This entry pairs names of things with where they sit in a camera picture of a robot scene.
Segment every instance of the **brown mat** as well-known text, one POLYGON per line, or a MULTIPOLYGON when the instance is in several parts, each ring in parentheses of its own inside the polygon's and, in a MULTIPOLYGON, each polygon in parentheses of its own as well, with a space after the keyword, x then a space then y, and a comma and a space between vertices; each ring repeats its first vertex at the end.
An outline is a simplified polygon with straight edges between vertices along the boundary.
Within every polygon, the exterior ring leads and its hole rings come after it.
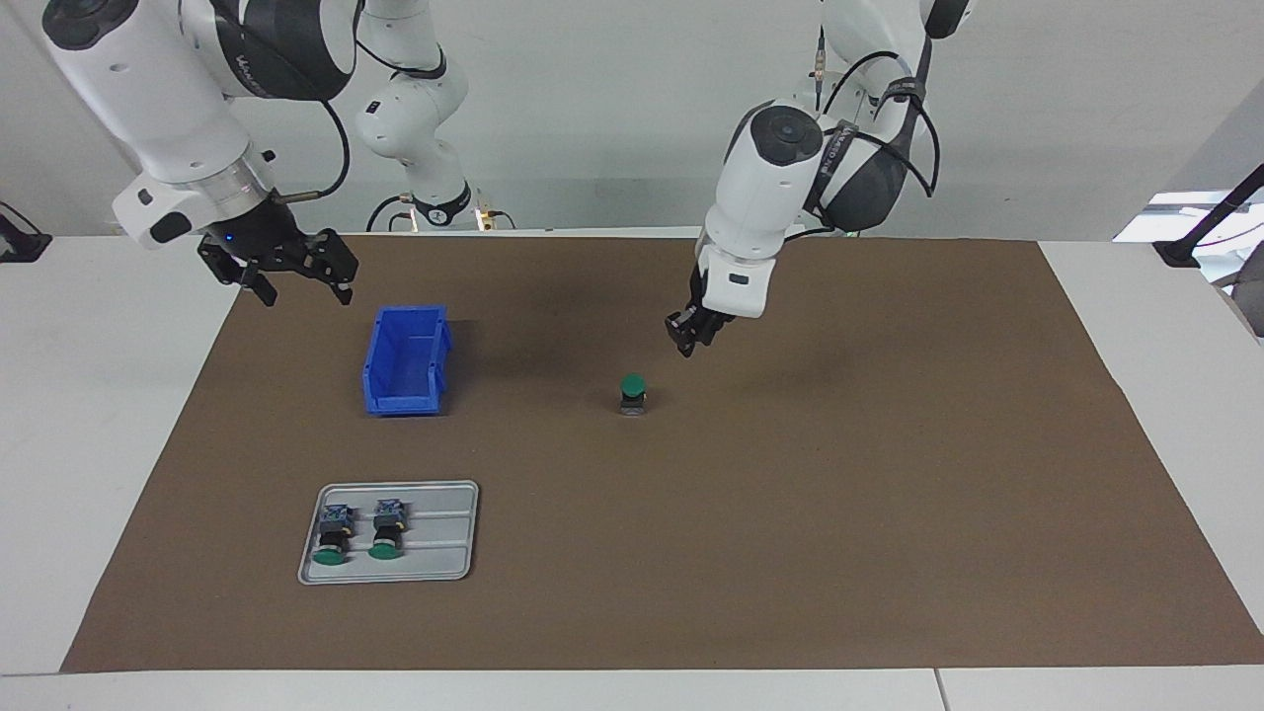
POLYGON ((351 307, 238 300, 64 672, 1264 662, 1034 244, 805 240, 686 362, 688 243, 351 242, 351 307), (368 417, 377 307, 432 302, 446 416, 368 417), (466 579, 296 581, 322 485, 456 478, 466 579))

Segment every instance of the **blue plastic container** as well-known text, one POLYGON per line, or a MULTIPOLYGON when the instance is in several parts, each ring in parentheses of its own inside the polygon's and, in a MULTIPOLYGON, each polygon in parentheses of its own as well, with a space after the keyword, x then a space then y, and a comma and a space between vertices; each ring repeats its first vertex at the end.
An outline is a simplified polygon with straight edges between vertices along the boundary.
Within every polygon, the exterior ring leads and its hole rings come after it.
POLYGON ((439 412, 451 349, 446 306, 382 309, 364 361, 364 407, 383 416, 439 412))

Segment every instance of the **black pole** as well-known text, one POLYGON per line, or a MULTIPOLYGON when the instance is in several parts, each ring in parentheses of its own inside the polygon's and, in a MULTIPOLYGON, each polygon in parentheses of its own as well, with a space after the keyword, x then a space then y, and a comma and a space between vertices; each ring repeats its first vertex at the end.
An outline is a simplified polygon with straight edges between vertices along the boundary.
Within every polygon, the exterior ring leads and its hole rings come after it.
POLYGON ((9 244, 8 252, 0 252, 0 264, 34 262, 52 240, 47 234, 27 234, 0 215, 0 242, 9 244))
POLYGON ((1255 168, 1255 172, 1246 176, 1246 180, 1235 187, 1220 205, 1216 205, 1189 234, 1177 242, 1155 242, 1154 249, 1158 250, 1169 267, 1198 268, 1198 261, 1193 258, 1193 250, 1198 247, 1198 243, 1211 234, 1211 230, 1220 226, 1220 223, 1225 221, 1229 215, 1232 215, 1239 207, 1245 205, 1261 187, 1264 187, 1264 163, 1255 168))

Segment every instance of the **green cap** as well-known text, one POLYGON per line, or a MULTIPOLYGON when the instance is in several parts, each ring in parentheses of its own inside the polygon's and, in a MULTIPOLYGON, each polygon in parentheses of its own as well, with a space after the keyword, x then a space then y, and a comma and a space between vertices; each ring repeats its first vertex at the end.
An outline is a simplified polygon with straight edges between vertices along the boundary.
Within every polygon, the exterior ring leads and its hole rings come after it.
POLYGON ((343 552, 336 548, 321 548, 312 554, 312 560, 321 566, 341 566, 344 558, 343 552))
POLYGON ((369 555, 378 560, 394 560, 403 554, 391 543, 374 543, 373 548, 369 549, 369 555))
POLYGON ((638 373, 628 373, 623 376, 619 388, 623 391, 623 397, 641 397, 645 395, 645 378, 638 373))

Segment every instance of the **metal tray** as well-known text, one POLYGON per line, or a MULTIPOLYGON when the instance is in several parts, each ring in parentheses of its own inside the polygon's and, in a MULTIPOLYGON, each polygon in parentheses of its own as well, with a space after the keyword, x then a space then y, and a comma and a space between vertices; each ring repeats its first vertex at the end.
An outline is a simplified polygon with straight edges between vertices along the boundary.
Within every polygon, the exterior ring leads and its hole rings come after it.
POLYGON ((478 485, 471 481, 331 483, 316 497, 307 545, 298 563, 298 582, 346 584, 464 578, 470 571, 477 516, 478 485), (408 516, 403 555, 394 560, 378 560, 368 553, 375 533, 373 507, 379 498, 399 498, 408 516), (354 510, 355 534, 349 541, 346 560, 339 566, 312 560, 319 548, 316 521, 330 504, 344 504, 354 510))

